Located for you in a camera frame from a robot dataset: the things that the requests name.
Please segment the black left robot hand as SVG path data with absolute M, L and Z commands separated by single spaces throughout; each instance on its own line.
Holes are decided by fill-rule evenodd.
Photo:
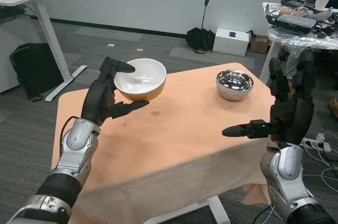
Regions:
M 101 126 L 107 118 L 119 118 L 145 107 L 147 100 L 130 104 L 115 102 L 117 87 L 114 78 L 118 72 L 133 73 L 136 69 L 128 63 L 106 57 L 99 69 L 98 78 L 90 85 L 82 106 L 81 118 Z

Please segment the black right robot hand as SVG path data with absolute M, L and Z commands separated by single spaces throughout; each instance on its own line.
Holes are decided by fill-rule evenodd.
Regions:
M 312 90 L 315 86 L 313 50 L 307 47 L 299 55 L 297 72 L 293 76 L 293 95 L 287 77 L 276 58 L 269 63 L 270 92 L 275 102 L 270 108 L 270 122 L 251 120 L 248 124 L 231 126 L 222 131 L 226 137 L 265 138 L 299 145 L 312 121 L 314 103 Z

